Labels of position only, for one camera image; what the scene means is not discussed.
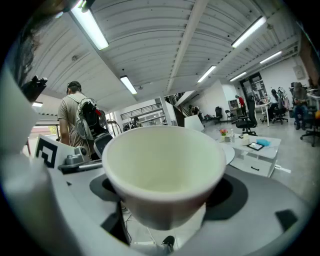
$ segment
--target ceiling beam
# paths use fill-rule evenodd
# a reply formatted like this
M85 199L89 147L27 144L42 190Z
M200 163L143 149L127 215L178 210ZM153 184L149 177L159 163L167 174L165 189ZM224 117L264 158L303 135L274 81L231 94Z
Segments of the ceiling beam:
M120 81L120 76L117 73L115 67L110 63L108 58L104 55L103 51L98 50L92 40L89 38L87 33L83 30L82 26L78 23L77 19L73 17L71 12L66 12L62 15L64 22L70 27L75 33L80 42L90 51L90 53L97 59L101 64L105 66L104 72L110 78L109 81L119 86L123 90L128 90L123 83Z
M171 90L171 87L174 83L174 77L177 75L180 64L185 56L185 53L187 51L188 45L191 41L191 38L194 35L194 32L198 26L198 23L200 21L200 18L202 14L204 13L206 6L208 4L209 0L196 0L196 2L193 5L188 23L186 24L182 40L179 46L178 53L176 55L172 72L168 81L168 85L166 87L166 91L169 92Z
M257 65L259 62L263 61L264 59L268 58L272 54L275 54L277 51L282 50L298 41L298 36L294 35L293 37L289 38L288 40L279 43L277 47L274 47L270 49L269 51L265 52L264 54L260 55L256 59L249 62L247 65L244 65L243 67L239 68L235 74L229 75L227 77L228 80L230 80L233 77L236 77L237 75L241 74L242 72L248 71L251 67Z
M238 47L234 48L222 61L219 62L219 64L216 66L216 68L211 72L210 76L217 73L219 70L221 70L224 66L226 66L228 63L230 63L235 57L237 57L246 47L250 46L250 44L262 36L268 29L268 24L275 25L277 21L287 12L287 10L282 7L279 9L275 14L273 14L271 17L269 17L266 22L259 27L256 31L254 31L250 37L248 37L243 43L241 43ZM198 83L196 86L199 88L204 83Z

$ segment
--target fluorescent ceiling light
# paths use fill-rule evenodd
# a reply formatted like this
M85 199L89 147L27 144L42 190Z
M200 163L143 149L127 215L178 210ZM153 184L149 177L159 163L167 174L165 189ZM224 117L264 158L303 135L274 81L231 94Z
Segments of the fluorescent ceiling light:
M238 47L244 40L246 40L253 32L260 28L267 21L266 17L259 17L237 40L231 44L232 47Z
M83 27L87 35L91 38L95 46L102 50L108 47L108 42L105 39L104 35L102 34L98 24L96 23L91 10L86 12L82 12L82 3L83 1L80 0L75 7L71 9L74 17L78 20L80 25Z
M276 52L275 54L271 55L270 57L264 59L263 61L260 61L260 64L265 63L265 62L271 60L272 58L274 58L274 57L276 57L276 56L278 56L278 55L280 55L280 54L282 54L282 51L278 51L278 52Z
M134 88L134 86L132 85L132 83L130 82L129 78L126 75L121 76L120 80L132 94L137 94L136 89Z
M243 72L243 73L241 73L240 75L237 75L235 78L232 78L232 79L230 80L230 82L236 80L237 78L240 78L240 77L244 76L246 73L247 73L247 72Z
M214 70L216 66L211 66L207 72L198 80L197 83L201 83L211 72Z
M42 105L43 105L42 102L36 102L36 101L32 104L33 107L42 107Z

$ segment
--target small plant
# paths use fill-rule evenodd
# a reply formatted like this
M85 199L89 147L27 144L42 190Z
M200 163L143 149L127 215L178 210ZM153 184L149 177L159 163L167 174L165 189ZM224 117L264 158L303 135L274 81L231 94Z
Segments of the small plant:
M220 130L220 134L221 134L222 136L226 136L227 133L228 133L227 129L221 129L221 130Z

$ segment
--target gray floor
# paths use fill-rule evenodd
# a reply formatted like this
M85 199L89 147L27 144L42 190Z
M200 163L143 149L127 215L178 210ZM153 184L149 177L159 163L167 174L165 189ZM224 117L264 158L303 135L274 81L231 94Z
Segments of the gray floor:
M258 136L281 139L278 151L277 164L291 170L291 173L275 169L271 178L277 180L292 189L301 198L307 201L310 206L317 203L320 193L320 139L315 139L315 147L311 147L312 137L300 136L306 132L302 129L296 130L294 119L289 118L288 122L282 125L280 122L261 123L257 113L258 126L254 130ZM233 129L234 133L241 134L235 124L223 122L214 124L213 121L205 123L205 133L213 138L219 137L220 129Z

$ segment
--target railing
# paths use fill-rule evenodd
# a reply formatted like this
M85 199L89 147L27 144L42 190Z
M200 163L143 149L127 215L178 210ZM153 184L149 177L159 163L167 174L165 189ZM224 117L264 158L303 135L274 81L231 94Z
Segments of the railing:
M182 106L179 106L178 109L185 114L187 117L190 117L190 113L189 111L187 111L185 108L183 108Z
M181 97L184 95L185 93L184 92L182 92L182 93L177 93L176 95L174 95L174 97L173 97L173 104L176 104L177 102L178 102L178 100L180 100L181 99Z
M121 119L125 120L125 119L130 118L130 117L135 117L137 115L141 115L141 113L146 113L146 112L149 112L149 111L152 111L152 110L157 110L159 108L162 108L162 104L161 103L157 103L157 104L153 104L153 105L150 105L150 106L145 106L145 107L142 107L142 108L138 108L138 109L135 109L133 111L121 114Z

